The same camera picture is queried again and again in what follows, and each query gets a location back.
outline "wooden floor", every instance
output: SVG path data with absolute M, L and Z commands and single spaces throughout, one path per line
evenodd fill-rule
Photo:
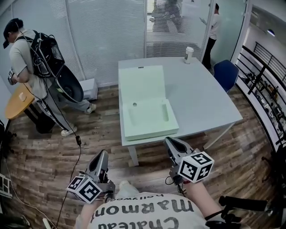
M 241 92 L 234 88 L 229 95 L 243 120 L 207 150 L 215 164 L 204 184 L 215 200 L 221 195 L 271 200 L 274 187 L 270 181 L 262 183 L 269 168 L 261 161 L 262 156 L 270 156 L 270 143 Z M 82 156 L 74 175 L 85 168 L 93 155 L 106 149 L 109 153 L 108 175 L 117 188 L 121 180 L 129 180 L 140 191 L 176 194 L 176 187 L 165 185 L 171 162 L 162 143 L 138 147 L 140 166 L 128 166 L 130 155 L 127 148 L 121 146 L 118 89 L 100 89 L 96 104 L 96 113 L 91 115 L 65 109 L 68 119 L 77 125 L 77 134 L 82 141 Z M 15 153 L 9 154 L 7 159 L 15 190 L 22 201 L 39 208 L 55 223 L 72 168 L 80 153 L 75 137 L 71 135 L 63 138 L 59 127 L 54 127 L 51 134 L 40 135 L 25 115 L 13 120 L 9 130 L 17 133 L 11 143 Z M 214 133 L 201 133 L 184 140 L 202 149 Z M 71 229 L 81 211 L 81 203 L 71 198 L 67 196 L 58 229 Z M 15 195 L 12 200 L 5 201 L 5 206 L 13 214 L 26 215 L 33 228 L 44 228 L 43 215 L 21 204 Z M 271 227 L 273 220 L 265 214 L 242 214 L 244 222 L 253 229 Z

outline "gray pants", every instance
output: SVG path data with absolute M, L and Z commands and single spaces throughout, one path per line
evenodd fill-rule
M 62 129 L 70 131 L 71 128 L 74 127 L 74 124 L 68 122 L 67 115 L 62 111 L 62 108 L 65 105 L 69 105 L 77 110 L 86 111 L 89 108 L 89 101 L 83 100 L 81 102 L 71 102 L 67 100 L 57 89 L 52 85 L 47 91 L 47 98 L 43 99 L 43 101 L 37 101 L 41 110 L 49 117 L 52 117 L 56 124 L 58 124 Z

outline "backpack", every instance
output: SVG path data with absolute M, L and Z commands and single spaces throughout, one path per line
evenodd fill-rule
M 64 59 L 59 50 L 58 44 L 53 35 L 47 36 L 43 33 L 35 33 L 35 38 L 29 38 L 24 35 L 18 37 L 18 40 L 26 40 L 29 43 L 32 56 L 34 75 L 40 78 L 57 78 L 64 66 Z

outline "metal railing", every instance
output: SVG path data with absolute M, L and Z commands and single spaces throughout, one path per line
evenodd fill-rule
M 254 53 L 257 54 L 270 68 L 279 76 L 279 78 L 286 83 L 286 67 L 269 52 L 261 44 L 256 42 Z
M 276 144 L 286 140 L 286 86 L 283 79 L 269 66 L 269 62 L 243 46 L 236 62 L 240 79 L 259 101 L 279 138 Z

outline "blue chair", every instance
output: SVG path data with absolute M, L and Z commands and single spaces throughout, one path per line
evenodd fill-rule
M 238 68 L 227 59 L 214 65 L 214 77 L 226 93 L 236 84 L 238 72 Z

